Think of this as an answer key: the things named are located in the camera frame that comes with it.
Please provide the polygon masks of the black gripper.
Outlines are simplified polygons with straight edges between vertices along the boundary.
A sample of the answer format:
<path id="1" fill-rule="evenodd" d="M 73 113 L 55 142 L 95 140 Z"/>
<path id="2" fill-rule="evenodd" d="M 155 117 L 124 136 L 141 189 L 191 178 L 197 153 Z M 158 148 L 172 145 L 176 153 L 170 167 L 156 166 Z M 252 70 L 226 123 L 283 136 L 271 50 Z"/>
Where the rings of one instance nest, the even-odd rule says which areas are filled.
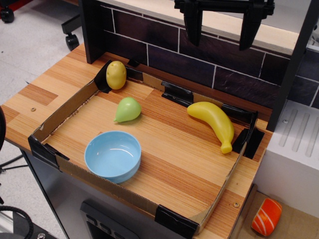
<path id="1" fill-rule="evenodd" d="M 187 37 L 194 46 L 199 46 L 202 29 L 202 12 L 228 12 L 244 14 L 239 42 L 239 50 L 250 48 L 261 24 L 261 15 L 272 15 L 273 0 L 175 0 L 174 8 L 184 14 Z"/>

